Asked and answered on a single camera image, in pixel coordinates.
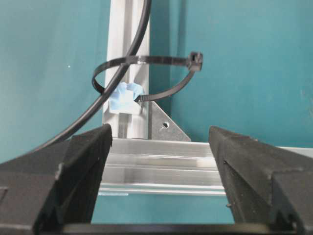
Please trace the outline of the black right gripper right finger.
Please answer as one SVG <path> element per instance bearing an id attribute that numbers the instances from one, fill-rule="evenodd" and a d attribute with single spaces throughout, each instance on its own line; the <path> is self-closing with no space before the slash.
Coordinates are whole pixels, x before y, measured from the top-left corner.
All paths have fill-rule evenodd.
<path id="1" fill-rule="evenodd" d="M 236 223 L 313 232 L 313 160 L 217 126 L 209 144 Z"/>

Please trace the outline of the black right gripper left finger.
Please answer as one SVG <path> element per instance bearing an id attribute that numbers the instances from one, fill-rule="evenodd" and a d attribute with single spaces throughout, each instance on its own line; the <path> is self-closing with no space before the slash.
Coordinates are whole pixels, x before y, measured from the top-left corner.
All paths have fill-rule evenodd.
<path id="1" fill-rule="evenodd" d="M 0 165 L 0 232 L 39 235 L 89 223 L 112 146 L 109 124 Z"/>

